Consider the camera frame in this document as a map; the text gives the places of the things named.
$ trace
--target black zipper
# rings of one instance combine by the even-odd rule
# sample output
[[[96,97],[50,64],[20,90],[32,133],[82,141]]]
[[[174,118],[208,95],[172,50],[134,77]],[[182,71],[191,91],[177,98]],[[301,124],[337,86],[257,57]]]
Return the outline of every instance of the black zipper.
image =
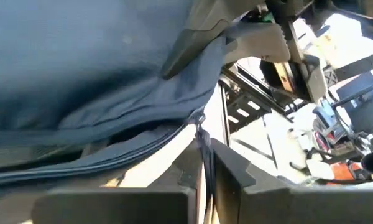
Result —
[[[215,189],[216,189],[216,179],[215,179],[215,169],[214,169],[214,151],[211,147],[210,134],[203,129],[202,125],[205,121],[206,116],[203,109],[198,109],[194,111],[189,119],[190,124],[196,126],[196,140],[198,142],[200,152],[202,155],[203,166],[205,168],[206,177],[206,212],[209,207],[210,198],[215,199]]]
[[[128,156],[123,155],[121,158],[115,158],[105,162],[100,162],[97,164],[84,167],[52,170],[24,170],[18,172],[3,173],[0,174],[0,185],[11,184],[14,182],[25,180],[50,179],[58,177],[70,177],[83,174],[93,174],[97,172],[119,168],[157,152],[159,149],[164,147],[164,145],[170,142],[178,133],[180,133],[184,127],[185,125],[182,125],[176,131],[166,133],[157,141],[154,141],[144,147],[136,149],[135,151],[133,151],[132,154]]]

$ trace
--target zipper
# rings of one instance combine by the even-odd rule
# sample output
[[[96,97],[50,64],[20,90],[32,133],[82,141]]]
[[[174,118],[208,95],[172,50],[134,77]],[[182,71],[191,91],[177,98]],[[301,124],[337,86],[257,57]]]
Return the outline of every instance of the zipper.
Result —
[[[157,141],[151,142],[150,144],[140,147],[133,151],[132,154],[123,155],[120,158],[110,159],[105,162],[95,163],[89,166],[64,168],[64,169],[49,169],[49,170],[24,170],[17,172],[8,172],[0,174],[0,185],[11,184],[14,182],[24,180],[36,180],[36,179],[50,179],[58,177],[70,177],[83,174],[93,174],[106,170],[111,170],[119,167],[128,165],[142,157],[147,157],[157,152],[159,149],[164,147],[170,142],[178,133],[180,133],[185,125],[180,126],[175,131],[164,134]]]
[[[203,166],[205,168],[206,177],[206,209],[209,207],[210,198],[215,199],[215,189],[216,189],[216,179],[215,179],[215,169],[214,169],[214,151],[211,147],[210,134],[203,129],[202,125],[205,121],[206,116],[203,109],[195,110],[188,120],[190,124],[196,126],[196,141],[199,145],[200,152],[202,155]]]
[[[211,96],[211,92],[207,91],[193,98],[184,100],[184,103],[188,104],[195,99]],[[131,128],[137,124],[146,123],[154,120],[161,119],[179,119],[187,118],[188,113],[183,109],[174,109],[178,108],[180,102],[171,104],[171,105],[158,105],[158,106],[142,106],[138,109],[135,109],[132,113],[124,113],[121,116],[118,116],[114,119],[106,120],[103,123],[96,124],[90,128],[80,128],[80,129],[59,129],[55,130],[40,130],[40,131],[0,131],[0,147],[12,147],[12,146],[36,146],[36,145],[77,145],[77,144],[86,144],[92,141],[99,141],[100,139],[107,138],[110,135],[119,133],[127,128]],[[126,116],[137,113],[138,111],[152,111],[154,108],[163,108],[164,111],[172,110],[171,113],[163,114],[156,112],[154,114],[145,114],[138,117],[128,117],[126,121],[122,119]]]
[[[214,178],[214,152],[210,147],[210,135],[203,129],[202,124],[205,120],[205,114],[203,108],[194,110],[189,117],[186,119],[187,124],[194,124],[196,126],[196,140],[199,145],[203,165],[205,168],[206,177],[206,209],[208,208],[208,202],[211,196],[215,195],[215,178]],[[51,179],[58,177],[70,177],[83,174],[93,174],[102,172],[110,169],[123,167],[138,159],[147,157],[157,152],[159,149],[164,147],[170,142],[178,133],[180,133],[186,125],[181,125],[175,131],[165,133],[158,140],[151,142],[144,147],[133,150],[130,154],[124,154],[120,157],[108,159],[104,162],[96,162],[88,166],[62,168],[62,169],[47,169],[47,170],[23,170],[17,172],[6,172],[0,174],[0,185],[11,184],[14,182],[24,180],[37,180],[37,179]]]

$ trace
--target gray plastic part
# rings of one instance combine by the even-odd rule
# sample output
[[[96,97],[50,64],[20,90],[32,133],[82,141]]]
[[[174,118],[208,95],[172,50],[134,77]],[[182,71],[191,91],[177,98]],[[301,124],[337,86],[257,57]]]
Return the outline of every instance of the gray plastic part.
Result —
[[[312,101],[315,102],[326,94],[328,86],[319,58],[305,54],[304,61],[308,70],[308,77],[304,77],[306,87],[308,88]]]
[[[227,28],[224,35],[229,42],[223,64],[250,56],[274,63],[290,59],[282,28],[278,24],[237,22]]]
[[[195,0],[184,31],[162,67],[171,78],[188,65],[232,21],[264,0]]]

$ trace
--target orange component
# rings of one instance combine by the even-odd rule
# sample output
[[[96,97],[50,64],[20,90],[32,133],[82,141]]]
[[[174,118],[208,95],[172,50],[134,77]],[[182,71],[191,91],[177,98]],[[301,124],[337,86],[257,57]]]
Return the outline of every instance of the orange component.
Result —
[[[335,180],[354,180],[355,178],[352,176],[351,172],[348,169],[348,165],[345,163],[335,163],[330,165],[331,170],[334,173]],[[356,162],[351,164],[351,168],[353,171],[362,169],[359,164]]]

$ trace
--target black metal bracket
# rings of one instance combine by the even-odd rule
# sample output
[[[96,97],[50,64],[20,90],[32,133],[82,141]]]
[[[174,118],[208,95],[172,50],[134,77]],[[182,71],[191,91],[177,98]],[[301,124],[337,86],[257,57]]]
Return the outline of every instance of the black metal bracket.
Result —
[[[293,111],[286,110],[276,102],[266,83],[240,67],[237,72],[223,67],[221,73],[237,86],[237,90],[228,86],[226,96],[228,115],[236,119],[229,122],[230,133],[245,127],[267,113],[271,113],[271,110],[278,112],[289,122],[293,122],[287,117]]]
[[[228,109],[226,106],[226,90],[225,87],[220,83],[219,84],[220,93],[221,93],[221,106],[223,109],[223,134],[224,134],[224,143],[227,146],[230,146],[231,132],[229,131],[229,121],[228,121]]]

